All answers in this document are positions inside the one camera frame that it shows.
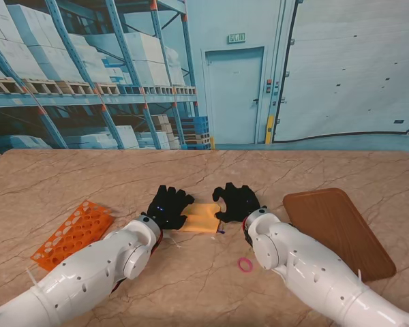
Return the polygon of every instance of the black glove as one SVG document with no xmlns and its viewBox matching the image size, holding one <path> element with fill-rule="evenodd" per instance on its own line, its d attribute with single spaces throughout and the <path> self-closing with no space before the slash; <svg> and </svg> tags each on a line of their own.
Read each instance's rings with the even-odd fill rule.
<svg viewBox="0 0 409 327">
<path fill-rule="evenodd" d="M 174 187 L 169 187 L 167 191 L 166 186 L 161 185 L 147 214 L 143 214 L 152 218 L 161 230 L 178 230 L 186 220 L 186 216 L 181 216 L 183 209 L 193 202 L 194 198 L 186 195 L 184 190 L 180 189 L 176 193 Z"/>
<path fill-rule="evenodd" d="M 226 189 L 217 187 L 213 191 L 214 201 L 218 201 L 220 197 L 226 203 L 226 212 L 216 213 L 215 216 L 225 223 L 229 221 L 242 222 L 250 213 L 260 208 L 256 194 L 247 185 L 238 189 L 232 183 L 226 183 Z"/>
</svg>

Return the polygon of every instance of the pink rubber band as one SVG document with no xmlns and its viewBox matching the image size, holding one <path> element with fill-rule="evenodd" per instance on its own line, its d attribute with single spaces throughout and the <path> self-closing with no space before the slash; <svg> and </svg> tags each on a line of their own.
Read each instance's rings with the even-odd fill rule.
<svg viewBox="0 0 409 327">
<path fill-rule="evenodd" d="M 245 262 L 248 265 L 248 270 L 245 270 L 243 267 L 241 267 L 241 262 Z M 249 273 L 253 270 L 253 264 L 250 260 L 248 260 L 245 257 L 239 258 L 238 259 L 238 268 L 240 271 L 242 271 L 243 273 Z"/>
</svg>

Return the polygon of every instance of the robotic hand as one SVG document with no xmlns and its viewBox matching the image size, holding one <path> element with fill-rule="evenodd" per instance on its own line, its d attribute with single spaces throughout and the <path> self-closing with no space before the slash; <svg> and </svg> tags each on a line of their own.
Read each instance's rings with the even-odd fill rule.
<svg viewBox="0 0 409 327">
<path fill-rule="evenodd" d="M 66 258 L 39 283 L 0 307 L 0 327 L 53 327 L 82 315 L 136 278 L 162 239 L 162 229 L 179 229 L 182 210 L 194 202 L 183 190 L 160 186 L 149 209 Z"/>
<path fill-rule="evenodd" d="M 409 327 L 409 313 L 366 286 L 334 252 L 261 208 L 248 186 L 227 183 L 215 189 L 213 199 L 220 196 L 227 207 L 220 217 L 243 222 L 259 264 L 277 273 L 305 304 L 342 326 Z"/>
</svg>

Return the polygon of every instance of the gray door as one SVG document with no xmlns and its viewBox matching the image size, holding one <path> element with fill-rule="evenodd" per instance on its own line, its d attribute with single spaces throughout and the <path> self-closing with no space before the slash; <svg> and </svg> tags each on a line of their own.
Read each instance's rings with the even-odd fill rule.
<svg viewBox="0 0 409 327">
<path fill-rule="evenodd" d="M 263 54 L 264 48 L 206 52 L 216 144 L 254 143 Z"/>
</svg>

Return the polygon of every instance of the wooden tray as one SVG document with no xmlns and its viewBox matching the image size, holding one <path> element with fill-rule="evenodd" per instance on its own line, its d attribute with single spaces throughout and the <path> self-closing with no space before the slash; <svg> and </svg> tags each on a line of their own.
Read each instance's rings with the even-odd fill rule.
<svg viewBox="0 0 409 327">
<path fill-rule="evenodd" d="M 283 203 L 294 227 L 338 254 L 356 275 L 361 269 L 363 281 L 397 272 L 346 192 L 332 188 L 288 194 Z"/>
</svg>

